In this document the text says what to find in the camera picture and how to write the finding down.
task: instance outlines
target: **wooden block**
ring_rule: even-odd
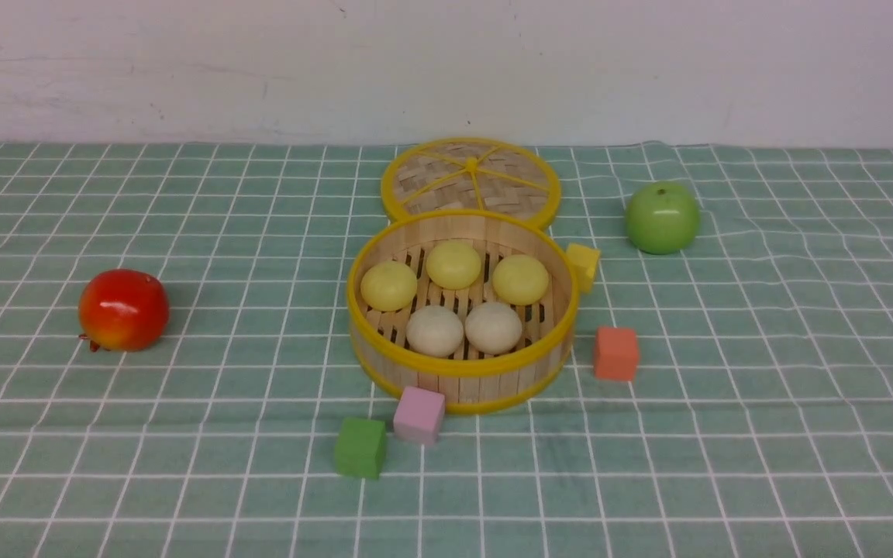
[[[336,472],[347,477],[377,479],[384,466],[386,446],[384,422],[345,418],[336,438]]]
[[[630,328],[602,326],[595,333],[595,377],[633,381],[639,366],[639,342]]]
[[[598,262],[602,258],[602,252],[584,244],[567,244],[567,258],[574,265],[574,271],[578,273],[578,283],[581,284],[581,292],[591,292],[591,286],[595,283],[595,273],[598,271]]]
[[[408,386],[395,410],[395,436],[415,444],[436,444],[446,409],[443,393]]]

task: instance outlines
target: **green apple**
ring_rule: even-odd
[[[639,188],[626,206],[626,236],[649,254],[681,251],[698,236],[702,211],[679,181],[655,181]]]

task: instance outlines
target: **woven bamboo lid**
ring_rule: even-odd
[[[482,138],[447,138],[413,147],[381,180],[388,218],[437,209],[484,209],[545,229],[557,216],[560,179],[527,149]]]

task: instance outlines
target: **yellow bun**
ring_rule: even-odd
[[[550,273],[540,261],[525,254],[502,258],[491,275],[496,295],[509,304],[528,306],[536,303],[550,286]]]
[[[367,270],[360,279],[360,295],[367,306],[380,312],[396,312],[412,303],[419,280],[408,265],[388,260]]]
[[[467,289],[481,275],[483,262],[471,244],[460,240],[446,240],[436,244],[426,254],[426,273],[443,289]]]

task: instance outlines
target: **bamboo steamer basket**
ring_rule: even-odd
[[[364,245],[347,278],[350,340],[368,377],[396,398],[408,386],[443,393],[451,414],[494,412],[543,391],[571,354],[581,297],[573,264],[542,230],[560,202],[556,173],[517,146],[450,138],[393,161],[382,198],[391,225]],[[426,273],[426,254],[444,240],[465,241],[483,258],[483,272],[468,289],[442,289]],[[523,339],[513,350],[492,356],[467,339],[447,358],[409,349],[405,326],[412,313],[442,305],[464,321],[474,307],[497,300],[490,277],[512,254],[531,255],[550,273],[541,300],[512,306],[523,320]],[[367,306],[360,283],[367,270],[389,259],[410,266],[419,289],[410,306],[380,312]]]

